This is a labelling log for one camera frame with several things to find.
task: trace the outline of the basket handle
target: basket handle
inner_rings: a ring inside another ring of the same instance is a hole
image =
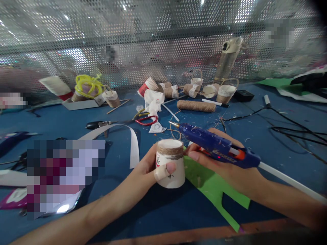
[[[194,72],[197,71],[197,70],[200,71],[200,73],[201,73],[201,80],[202,80],[202,77],[203,76],[202,76],[202,70],[201,69],[195,69],[195,70],[193,70],[193,72],[192,72],[192,79],[194,77]]]
[[[236,91],[237,88],[238,88],[238,86],[239,86],[239,80],[238,80],[237,78],[228,78],[228,79],[224,79],[220,85],[222,85],[225,81],[229,81],[229,80],[236,80],[236,82],[237,82],[237,86],[236,86],[236,88],[235,88],[235,91]]]

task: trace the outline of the perforated metal mesh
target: perforated metal mesh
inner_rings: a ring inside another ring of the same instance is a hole
[[[268,45],[278,21],[286,34]],[[292,77],[325,63],[323,30],[304,0],[0,0],[0,89],[49,100],[38,82],[47,76],[73,88],[76,75],[101,73],[120,91],[148,76],[189,83],[196,68],[212,83],[223,42],[240,35],[248,48],[230,77]]]

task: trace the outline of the hot glue gun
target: hot glue gun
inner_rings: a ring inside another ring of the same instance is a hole
[[[177,127],[189,141],[201,146],[203,153],[217,161],[229,162],[241,168],[258,167],[260,164],[260,157],[248,148],[233,145],[231,141],[197,126],[169,123]]]

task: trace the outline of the fingernail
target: fingernail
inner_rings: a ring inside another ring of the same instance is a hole
[[[199,153],[196,151],[191,151],[188,156],[192,158],[194,161],[197,161],[199,159]]]
[[[176,163],[174,163],[174,162],[167,163],[166,164],[166,169],[167,169],[169,174],[172,174],[176,170]]]

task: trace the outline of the glue gun nozzle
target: glue gun nozzle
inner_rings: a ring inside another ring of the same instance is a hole
[[[171,125],[175,126],[176,128],[179,128],[179,127],[180,127],[180,124],[177,124],[177,123],[175,123],[175,122],[171,122],[171,121],[169,121],[169,123],[170,123]]]

